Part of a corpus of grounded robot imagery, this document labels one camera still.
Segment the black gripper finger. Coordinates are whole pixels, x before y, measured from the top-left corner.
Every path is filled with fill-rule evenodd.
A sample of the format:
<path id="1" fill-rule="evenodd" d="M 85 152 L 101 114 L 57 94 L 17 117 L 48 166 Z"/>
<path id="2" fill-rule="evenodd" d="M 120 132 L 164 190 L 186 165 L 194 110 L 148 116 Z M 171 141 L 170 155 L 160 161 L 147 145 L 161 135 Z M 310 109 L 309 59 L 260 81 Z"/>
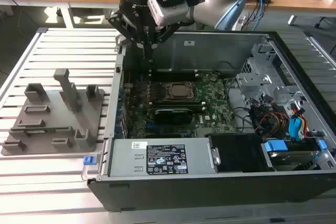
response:
<path id="1" fill-rule="evenodd" d="M 179 23 L 173 23 L 171 25 L 167 25 L 164 27 L 153 26 L 149 28 L 148 31 L 149 63 L 153 63 L 153 50 L 157 48 L 157 45 L 159 43 L 164 43 L 165 41 L 167 41 L 179 28 L 180 28 Z"/>
<path id="2" fill-rule="evenodd" d="M 143 59 L 149 59 L 148 35 L 138 8 L 126 16 L 120 9 L 110 15 L 108 22 L 133 45 L 142 49 Z"/>

